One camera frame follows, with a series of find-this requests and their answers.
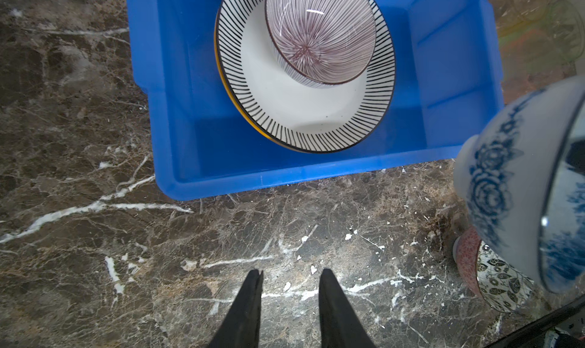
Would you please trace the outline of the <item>black striped rim white plate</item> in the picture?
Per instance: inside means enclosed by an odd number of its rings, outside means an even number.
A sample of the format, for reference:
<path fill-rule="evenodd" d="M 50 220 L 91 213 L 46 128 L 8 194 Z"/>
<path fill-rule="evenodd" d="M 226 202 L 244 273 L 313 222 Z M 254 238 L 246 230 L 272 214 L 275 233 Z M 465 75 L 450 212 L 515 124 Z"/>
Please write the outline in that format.
<path fill-rule="evenodd" d="M 264 18 L 265 0 L 222 0 L 219 7 L 252 13 L 243 61 L 257 102 L 292 133 L 288 140 L 304 153 L 335 153 L 355 146 L 382 123 L 395 90 L 395 48 L 388 25 L 375 0 L 376 46 L 365 71 L 355 80 L 328 89 L 304 86 L 277 62 Z"/>

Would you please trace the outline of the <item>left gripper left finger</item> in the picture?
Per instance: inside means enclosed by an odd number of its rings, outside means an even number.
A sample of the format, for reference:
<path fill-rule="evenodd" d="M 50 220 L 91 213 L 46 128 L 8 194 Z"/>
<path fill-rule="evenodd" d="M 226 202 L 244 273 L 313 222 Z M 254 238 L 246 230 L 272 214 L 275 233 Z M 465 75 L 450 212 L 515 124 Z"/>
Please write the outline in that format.
<path fill-rule="evenodd" d="M 248 272 L 235 300 L 208 348 L 259 346 L 264 273 Z"/>

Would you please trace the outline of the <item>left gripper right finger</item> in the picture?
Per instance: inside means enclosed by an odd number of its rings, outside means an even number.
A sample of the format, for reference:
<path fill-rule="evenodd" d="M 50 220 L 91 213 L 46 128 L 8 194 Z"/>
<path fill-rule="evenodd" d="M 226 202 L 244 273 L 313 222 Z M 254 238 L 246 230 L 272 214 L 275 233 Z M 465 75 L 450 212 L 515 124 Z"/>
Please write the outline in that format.
<path fill-rule="evenodd" d="M 376 347 L 331 269 L 321 273 L 318 307 L 322 347 Z"/>

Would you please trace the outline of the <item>purple striped small bowl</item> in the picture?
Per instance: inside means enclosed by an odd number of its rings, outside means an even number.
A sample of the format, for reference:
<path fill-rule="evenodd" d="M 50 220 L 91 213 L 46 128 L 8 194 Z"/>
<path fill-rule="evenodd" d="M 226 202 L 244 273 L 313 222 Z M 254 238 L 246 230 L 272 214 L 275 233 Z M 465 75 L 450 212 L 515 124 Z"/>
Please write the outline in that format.
<path fill-rule="evenodd" d="M 277 62 L 309 88 L 349 83 L 373 58 L 370 0 L 265 0 L 264 16 Z"/>

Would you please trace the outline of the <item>dotted yellow rim plate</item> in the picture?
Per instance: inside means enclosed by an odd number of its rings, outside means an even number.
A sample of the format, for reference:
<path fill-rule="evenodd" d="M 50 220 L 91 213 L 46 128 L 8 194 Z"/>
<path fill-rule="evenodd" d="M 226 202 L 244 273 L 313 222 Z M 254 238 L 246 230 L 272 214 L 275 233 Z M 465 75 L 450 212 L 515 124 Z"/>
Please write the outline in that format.
<path fill-rule="evenodd" d="M 240 115 L 257 132 L 281 146 L 295 150 L 296 147 L 288 142 L 292 133 L 266 113 L 248 83 L 250 76 L 245 73 L 243 61 L 247 52 L 244 36 L 248 22 L 257 22 L 252 16 L 251 12 L 234 13 L 224 7 L 217 13 L 214 51 L 222 84 Z"/>

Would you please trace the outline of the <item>blue floral white bowl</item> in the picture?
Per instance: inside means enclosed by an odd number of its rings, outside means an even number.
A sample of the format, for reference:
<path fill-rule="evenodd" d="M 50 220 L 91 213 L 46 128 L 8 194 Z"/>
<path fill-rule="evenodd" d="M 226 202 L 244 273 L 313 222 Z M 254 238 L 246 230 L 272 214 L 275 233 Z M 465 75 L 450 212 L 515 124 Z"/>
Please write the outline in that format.
<path fill-rule="evenodd" d="M 481 239 L 550 293 L 584 272 L 584 78 L 503 108 L 461 148 L 454 171 Z"/>

